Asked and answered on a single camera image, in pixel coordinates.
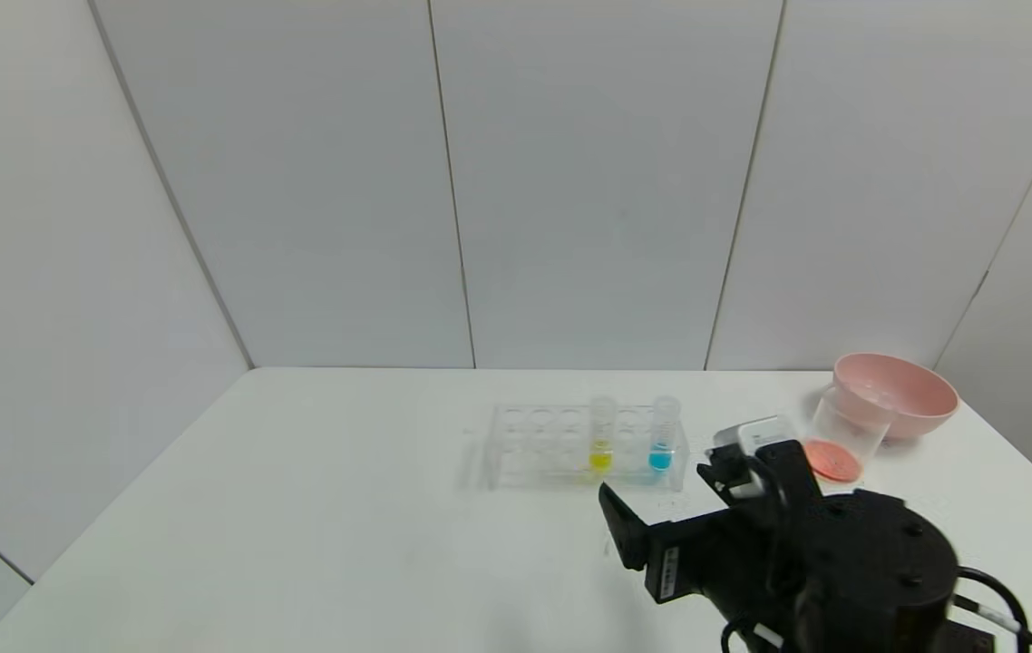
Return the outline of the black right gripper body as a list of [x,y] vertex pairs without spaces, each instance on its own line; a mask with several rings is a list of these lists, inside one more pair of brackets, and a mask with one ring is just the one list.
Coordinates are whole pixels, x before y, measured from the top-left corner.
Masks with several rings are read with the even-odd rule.
[[648,594],[658,605],[701,595],[728,620],[788,624],[789,599],[766,583],[776,524],[770,509],[731,507],[649,526]]

